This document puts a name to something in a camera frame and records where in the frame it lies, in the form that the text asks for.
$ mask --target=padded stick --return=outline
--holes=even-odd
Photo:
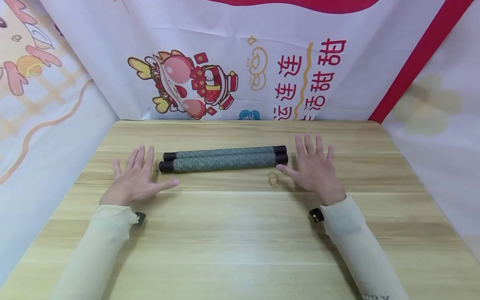
[[[177,158],[238,155],[238,154],[250,154],[250,153],[287,153],[287,147],[285,145],[282,145],[282,146],[265,146],[265,147],[249,147],[249,148],[165,152],[163,154],[163,160],[169,161]]]
[[[278,164],[286,165],[288,155],[286,153],[252,153],[229,156],[207,156],[193,158],[178,158],[170,161],[162,161],[158,166],[162,173],[180,173],[192,171],[213,171],[243,168],[274,167]]]

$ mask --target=cartoon chicken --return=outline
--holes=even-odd
[[[194,57],[197,64],[208,62],[205,53]],[[238,76],[233,71],[225,75],[220,66],[195,67],[192,59],[178,50],[161,51],[146,57],[145,62],[130,57],[128,64],[141,79],[154,80],[160,97],[154,97],[153,102],[159,113],[186,112],[196,120],[206,113],[215,115],[213,106],[228,109],[233,102],[230,92],[238,86]]]
[[[25,13],[25,5],[19,0],[0,2],[0,80],[6,73],[12,93],[24,93],[23,84],[28,84],[31,75],[40,75],[42,67],[61,66],[54,55],[43,51],[53,49],[46,34],[35,26],[35,18]]]

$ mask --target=rubber band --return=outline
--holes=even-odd
[[[268,173],[268,184],[274,189],[278,188],[280,186],[280,180],[278,180],[278,175],[274,172]]]

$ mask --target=beige sleeve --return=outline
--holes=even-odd
[[[322,206],[325,231],[347,263],[362,299],[408,300],[382,247],[351,197]]]
[[[127,206],[99,205],[51,300],[100,300],[137,215]]]

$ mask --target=black end cap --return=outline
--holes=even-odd
[[[288,163],[288,154],[286,153],[275,154],[275,161],[277,165],[286,165]]]
[[[175,169],[173,167],[173,160],[161,161],[160,164],[158,165],[158,168],[160,169],[160,172],[162,172],[162,173],[173,173],[173,172],[175,172]]]
[[[165,161],[170,161],[174,159],[177,159],[177,152],[165,152],[163,154],[163,160]]]
[[[287,153],[287,146],[282,145],[282,146],[273,146],[273,153]]]

